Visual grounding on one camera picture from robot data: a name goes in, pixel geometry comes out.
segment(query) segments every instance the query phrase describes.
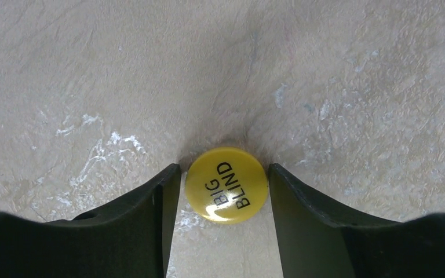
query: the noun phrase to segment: yellow disc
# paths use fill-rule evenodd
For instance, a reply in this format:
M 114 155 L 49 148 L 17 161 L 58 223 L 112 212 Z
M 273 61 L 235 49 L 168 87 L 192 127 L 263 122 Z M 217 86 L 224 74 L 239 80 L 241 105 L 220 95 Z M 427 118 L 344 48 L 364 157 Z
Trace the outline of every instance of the yellow disc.
M 201 216 L 222 224 L 243 222 L 264 205 L 265 171 L 251 154 L 237 148 L 212 149 L 188 170 L 185 193 Z

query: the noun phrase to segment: textured countertop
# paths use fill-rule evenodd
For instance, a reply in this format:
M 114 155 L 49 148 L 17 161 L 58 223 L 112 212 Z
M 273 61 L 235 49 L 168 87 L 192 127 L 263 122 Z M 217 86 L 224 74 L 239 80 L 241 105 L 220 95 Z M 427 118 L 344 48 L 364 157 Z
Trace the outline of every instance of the textured countertop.
M 356 209 L 445 211 L 445 1 L 0 1 L 0 210 L 71 219 L 241 147 Z M 168 277 L 282 277 L 269 200 Z

